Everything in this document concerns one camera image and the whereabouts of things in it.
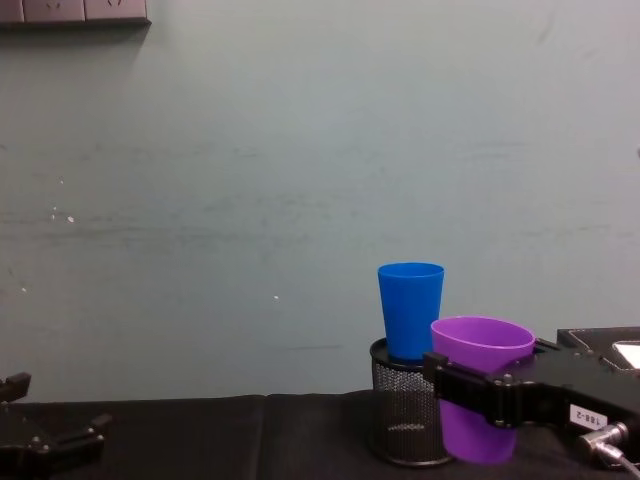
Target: black table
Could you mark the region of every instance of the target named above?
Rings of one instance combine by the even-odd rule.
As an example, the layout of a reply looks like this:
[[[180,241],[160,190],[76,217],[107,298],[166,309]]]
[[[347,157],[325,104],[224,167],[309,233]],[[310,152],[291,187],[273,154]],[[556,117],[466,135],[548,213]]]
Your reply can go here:
[[[369,392],[211,400],[19,405],[52,432],[114,416],[100,465],[59,479],[500,480],[630,479],[571,460],[549,429],[519,433],[514,459],[495,467],[389,465],[366,445]]]

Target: blue plastic cup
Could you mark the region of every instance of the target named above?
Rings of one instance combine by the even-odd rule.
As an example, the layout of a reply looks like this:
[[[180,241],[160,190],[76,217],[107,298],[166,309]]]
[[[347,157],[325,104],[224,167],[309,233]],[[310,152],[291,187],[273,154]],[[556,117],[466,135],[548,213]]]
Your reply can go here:
[[[392,263],[378,269],[389,354],[421,360],[433,350],[431,323],[440,315],[444,268],[432,263]]]

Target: black wire mesh cup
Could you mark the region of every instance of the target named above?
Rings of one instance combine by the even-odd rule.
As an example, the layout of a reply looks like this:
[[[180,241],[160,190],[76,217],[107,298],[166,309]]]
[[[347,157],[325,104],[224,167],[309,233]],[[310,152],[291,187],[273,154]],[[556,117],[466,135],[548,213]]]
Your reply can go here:
[[[383,459],[428,467],[451,460],[442,443],[440,409],[422,362],[389,356],[386,339],[371,345],[373,428],[370,444]]]

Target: cup rim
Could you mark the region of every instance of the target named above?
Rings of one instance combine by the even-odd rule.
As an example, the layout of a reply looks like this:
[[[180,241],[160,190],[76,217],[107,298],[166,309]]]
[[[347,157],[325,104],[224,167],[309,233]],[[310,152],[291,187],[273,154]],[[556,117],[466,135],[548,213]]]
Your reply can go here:
[[[526,333],[529,334],[529,336],[531,337],[531,339],[525,343],[519,344],[519,345],[487,345],[485,343],[476,343],[476,342],[471,342],[469,340],[462,340],[460,338],[456,338],[453,337],[451,335],[447,335],[446,333],[443,333],[439,330],[437,330],[438,324],[439,323],[444,323],[446,321],[451,321],[451,320],[461,320],[461,319],[466,319],[466,318],[477,318],[480,320],[490,320],[492,322],[496,322],[496,323],[502,323],[502,324],[506,324],[506,325],[510,325],[512,327],[516,327]],[[454,317],[446,317],[446,318],[440,318],[438,320],[435,320],[431,323],[431,331],[434,333],[437,333],[438,335],[441,335],[445,338],[448,338],[449,340],[453,340],[457,343],[463,343],[465,345],[471,345],[474,347],[480,347],[480,348],[486,348],[488,350],[516,350],[516,349],[520,349],[520,348],[524,348],[524,347],[529,347],[531,345],[533,345],[536,342],[536,335],[535,333],[533,333],[533,330],[524,327],[522,325],[519,325],[517,323],[511,322],[509,320],[503,320],[501,318],[496,318],[496,317],[487,317],[484,315],[457,315]]]
[[[394,270],[402,267],[414,267],[425,268],[425,273],[418,273],[415,275],[395,273]],[[392,278],[429,278],[442,275],[444,273],[444,267],[437,263],[428,262],[397,262],[387,263],[378,267],[378,275]]]

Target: purple plastic cup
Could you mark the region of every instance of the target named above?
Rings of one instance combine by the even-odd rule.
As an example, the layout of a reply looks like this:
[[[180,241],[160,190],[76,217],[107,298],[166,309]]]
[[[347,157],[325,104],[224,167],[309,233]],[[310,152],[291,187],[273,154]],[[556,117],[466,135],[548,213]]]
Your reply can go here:
[[[431,324],[433,351],[453,363],[493,372],[533,353],[531,330],[489,317],[452,317]],[[511,458],[516,431],[489,425],[484,416],[440,400],[442,437],[454,457],[473,463],[495,464]]]

